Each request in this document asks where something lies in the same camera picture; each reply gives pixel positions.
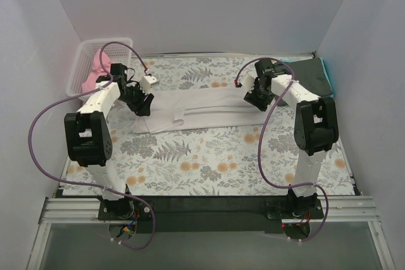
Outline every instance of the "folded cloth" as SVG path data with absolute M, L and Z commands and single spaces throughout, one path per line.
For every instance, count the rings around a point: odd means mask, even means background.
M 266 113 L 244 101 L 236 88 L 160 91 L 154 93 L 151 115 L 137 117 L 135 133 L 263 124 Z
M 107 56 L 106 53 L 103 52 L 101 55 L 102 60 L 103 60 L 103 65 L 107 69 L 107 71 L 110 71 L 111 69 L 111 64 L 113 63 L 111 59 Z M 82 83 L 82 91 L 83 93 L 87 93 L 91 90 L 94 90 L 96 88 L 96 81 L 100 76 L 105 76 L 107 75 L 106 72 L 104 72 L 103 68 L 101 67 L 100 63 L 100 49 L 96 52 L 96 55 L 94 55 L 93 58 L 93 64 L 92 64 L 92 70 L 93 72 L 90 73 L 90 75 L 87 77 L 86 81 Z

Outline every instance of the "pink towel in basket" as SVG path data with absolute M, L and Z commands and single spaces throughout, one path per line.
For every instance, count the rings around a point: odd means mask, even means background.
M 103 64 L 104 67 L 110 71 L 111 69 L 111 64 L 113 63 L 111 61 L 111 59 L 107 56 L 106 53 L 103 52 L 103 54 L 101 55 L 102 59 L 103 59 Z M 100 77 L 100 76 L 104 76 L 107 75 L 106 72 L 104 72 L 103 68 L 101 67 L 100 64 L 100 50 L 98 50 L 96 52 L 96 55 L 94 55 L 93 58 L 93 64 L 92 64 L 92 70 L 93 72 L 90 73 L 90 75 L 87 77 L 87 80 L 82 83 L 82 91 L 83 93 L 87 93 L 91 90 L 94 90 L 96 88 L 96 80 Z

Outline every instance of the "robotic arm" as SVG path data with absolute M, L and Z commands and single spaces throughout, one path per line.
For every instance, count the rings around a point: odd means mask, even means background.
M 113 144 L 106 118 L 116 100 L 125 102 L 137 116 L 149 116 L 154 98 L 150 93 L 151 87 L 158 81 L 146 75 L 135 86 L 127 86 L 127 67 L 120 63 L 111 65 L 111 74 L 113 82 L 110 85 L 92 94 L 76 113 L 65 116 L 66 143 L 69 158 L 86 167 L 98 184 L 129 194 L 116 169 L 107 162 L 113 153 Z M 109 76 L 101 76 L 96 86 L 102 87 L 108 80 Z M 102 193 L 107 212 L 122 218 L 133 213 L 134 206 L 130 199 L 105 190 Z
M 291 82 L 291 75 L 281 66 L 274 66 L 270 59 L 262 59 L 255 64 L 257 77 L 245 75 L 240 84 L 247 90 L 244 100 L 266 111 L 267 106 Z M 322 161 L 332 144 L 339 139 L 335 102 L 331 97 L 320 97 L 306 90 L 295 81 L 283 96 L 296 111 L 294 139 L 299 157 L 293 185 L 316 183 Z M 296 187 L 287 194 L 287 207 L 295 213 L 305 213 L 315 206 L 314 186 Z

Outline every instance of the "cable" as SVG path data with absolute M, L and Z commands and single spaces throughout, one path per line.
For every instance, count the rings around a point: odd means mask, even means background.
M 280 185 L 276 185 L 275 183 L 272 183 L 269 179 L 267 179 L 265 173 L 263 172 L 263 168 L 262 168 L 262 166 L 261 166 L 261 145 L 262 145 L 262 143 L 263 143 L 263 137 L 264 137 L 264 135 L 265 135 L 265 131 L 266 131 L 267 124 L 268 124 L 268 122 L 269 122 L 269 120 L 270 120 L 270 117 L 271 117 L 271 115 L 273 114 L 275 108 L 277 107 L 277 105 L 280 103 L 280 101 L 282 100 L 282 98 L 284 97 L 284 95 L 288 92 L 288 90 L 291 88 L 292 84 L 294 83 L 294 80 L 295 80 L 296 75 L 295 75 L 294 71 L 292 70 L 292 68 L 291 68 L 287 63 L 285 63 L 285 62 L 283 62 L 283 61 L 281 61 L 281 60 L 279 60 L 279 59 L 272 58 L 272 57 L 262 57 L 262 58 L 256 58 L 256 59 L 251 60 L 250 62 L 246 63 L 246 64 L 240 69 L 240 71 L 238 72 L 238 75 L 236 76 L 236 79 L 235 79 L 235 84 L 237 84 L 237 80 L 238 80 L 238 78 L 239 78 L 239 76 L 240 76 L 240 73 L 242 72 L 242 70 L 243 70 L 246 66 L 248 66 L 249 64 L 251 64 L 251 63 L 253 63 L 253 62 L 255 62 L 255 61 L 259 61 L 259 60 L 261 60 L 261 59 L 274 60 L 274 61 L 276 61 L 276 62 L 278 62 L 278 63 L 284 65 L 284 66 L 290 71 L 290 73 L 291 73 L 291 81 L 290 81 L 290 83 L 288 84 L 288 86 L 285 88 L 285 90 L 281 93 L 281 95 L 277 98 L 276 102 L 275 102 L 275 103 L 272 105 L 272 107 L 270 108 L 270 111 L 269 111 L 269 113 L 268 113 L 268 115 L 267 115 L 267 117 L 266 117 L 265 123 L 263 124 L 263 127 L 262 127 L 261 132 L 260 132 L 259 144 L 258 144 L 258 167 L 259 167 L 260 175 L 261 175 L 261 177 L 265 180 L 265 182 L 267 182 L 270 186 L 272 186 L 272 187 L 274 187 L 274 188 L 277 188 L 277 189 L 293 189 L 293 188 L 303 187 L 303 186 L 314 186 L 314 187 L 316 187 L 316 188 L 319 188 L 319 189 L 322 191 L 323 196 L 325 197 L 325 202 L 326 202 L 325 215 L 324 215 L 324 217 L 323 217 L 323 220 L 322 220 L 321 225 L 319 226 L 319 228 L 318 228 L 311 236 L 309 236 L 309 237 L 307 237 L 307 238 L 305 238 L 305 239 L 303 239 L 303 240 L 295 240 L 295 239 L 293 239 L 293 240 L 296 241 L 296 242 L 301 242 L 301 241 L 302 241 L 302 242 L 306 242 L 306 241 L 311 240 L 312 238 L 314 238 L 314 237 L 322 230 L 323 226 L 325 225 L 325 222 L 326 222 L 326 220 L 327 220 L 327 216 L 328 216 L 328 213 L 329 213 L 329 201 L 328 201 L 327 193 L 326 193 L 326 192 L 324 191 L 324 189 L 323 189 L 319 184 L 317 184 L 317 183 L 298 183 L 298 184 L 296 184 L 296 185 L 280 186 Z
M 113 76 L 112 76 L 112 74 L 106 69 L 106 67 L 104 66 L 104 64 L 103 64 L 103 59 L 102 59 L 102 55 L 103 55 L 104 49 L 105 49 L 107 46 L 109 46 L 110 44 L 119 44 L 119 45 L 121 45 L 121 46 L 125 46 L 125 47 L 129 48 L 129 49 L 138 57 L 138 59 L 140 60 L 140 62 L 142 63 L 142 65 L 143 65 L 144 68 L 145 68 L 145 73 L 147 73 L 147 67 L 146 67 L 146 65 L 144 64 L 144 62 L 142 61 L 142 59 L 140 58 L 140 56 L 138 55 L 138 53 L 136 53 L 136 51 L 135 51 L 134 49 L 132 49 L 132 48 L 131 48 L 130 46 L 128 46 L 127 44 L 124 44 L 123 42 L 118 42 L 118 41 L 107 42 L 105 45 L 102 46 L 102 48 L 101 48 L 101 50 L 100 50 L 99 59 L 100 59 L 101 67 L 103 68 L 104 72 L 107 73 L 107 75 L 109 76 L 108 83 L 106 83 L 105 85 L 103 85 L 101 88 L 96 88 L 96 89 L 91 90 L 91 91 L 89 91 L 89 92 L 87 92 L 87 93 L 81 93 L 81 94 L 78 94 L 78 95 L 75 95 L 75 96 L 68 97 L 68 98 L 62 99 L 62 100 L 60 100 L 60 101 L 57 101 L 57 102 L 55 102 L 55 103 L 53 103 L 53 104 L 50 104 L 50 105 L 49 105 L 48 107 L 46 107 L 45 109 L 43 109 L 43 110 L 34 118 L 34 120 L 33 120 L 32 123 L 31 123 L 30 130 L 28 131 L 28 149 L 29 149 L 29 151 L 30 151 L 31 158 L 32 158 L 34 164 L 37 166 L 38 170 L 39 170 L 43 175 L 45 175 L 46 177 L 48 177 L 48 178 L 50 178 L 50 179 L 52 179 L 52 180 L 54 180 L 54 181 L 58 181 L 58 182 L 60 182 L 60 183 L 67 183 L 67 184 L 70 184 L 70 185 L 90 186 L 90 187 L 100 188 L 100 189 L 109 191 L 109 192 L 111 192 L 111 193 L 117 194 L 117 195 L 122 195 L 122 196 L 128 197 L 128 198 L 130 198 L 130 199 L 138 200 L 139 202 L 145 204 L 145 206 L 148 207 L 148 208 L 151 210 L 151 217 L 152 217 L 152 223 L 153 223 L 153 224 L 152 224 L 151 237 L 148 239 L 148 241 L 147 241 L 144 245 L 139 246 L 139 247 L 133 246 L 133 245 L 131 245 L 131 244 L 129 244 L 129 243 L 121 242 L 121 244 L 124 245 L 124 246 L 130 247 L 130 248 L 135 249 L 135 250 L 141 250 L 141 249 L 146 248 L 146 247 L 150 244 L 150 242 L 151 242 L 152 239 L 153 239 L 154 233 L 155 233 L 155 231 L 156 231 L 156 218 L 155 218 L 153 209 L 152 209 L 152 207 L 151 207 L 145 200 L 141 199 L 140 197 L 136 197 L 136 196 L 129 195 L 129 194 L 126 194 L 126 193 L 121 193 L 121 192 L 119 192 L 119 191 L 116 191 L 116 190 L 113 190 L 113 189 L 110 189 L 110 188 L 106 188 L 105 186 L 99 185 L 98 183 L 82 183 L 82 182 L 80 182 L 80 181 L 69 181 L 69 180 L 63 180 L 62 178 L 55 177 L 55 176 L 49 174 L 47 171 L 45 171 L 45 169 L 39 164 L 39 162 L 38 162 L 38 160 L 37 160 L 37 157 L 35 156 L 34 148 L 33 148 L 33 145 L 32 145 L 32 134 L 33 134 L 33 132 L 34 132 L 34 127 L 35 127 L 36 123 L 38 122 L 39 118 L 40 118 L 43 114 L 45 114 L 48 110 L 50 110 L 50 109 L 52 109 L 53 107 L 55 107 L 55 106 L 57 106 L 57 105 L 59 105 L 59 104 L 62 104 L 62 103 L 64 103 L 64 102 L 74 100 L 74 99 L 76 99 L 76 98 L 78 98 L 78 97 L 82 97 L 82 96 L 86 96 L 86 95 L 89 95 L 89 94 L 96 93 L 96 92 L 102 90 L 103 88 L 109 86 L 109 85 L 113 82 Z

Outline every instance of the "wall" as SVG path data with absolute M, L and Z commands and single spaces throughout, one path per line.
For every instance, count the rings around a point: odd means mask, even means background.
M 129 36 L 141 53 L 315 51 L 343 0 L 60 0 L 82 40 Z
M 24 269 L 46 195 L 57 184 L 30 159 L 30 122 L 46 105 L 65 97 L 67 75 L 79 38 L 58 0 L 0 0 L 0 269 Z M 59 106 L 39 121 L 35 151 L 60 176 L 66 160 Z
M 397 269 L 405 269 L 404 20 L 405 0 L 344 0 L 318 52 L 355 179 L 375 200 Z

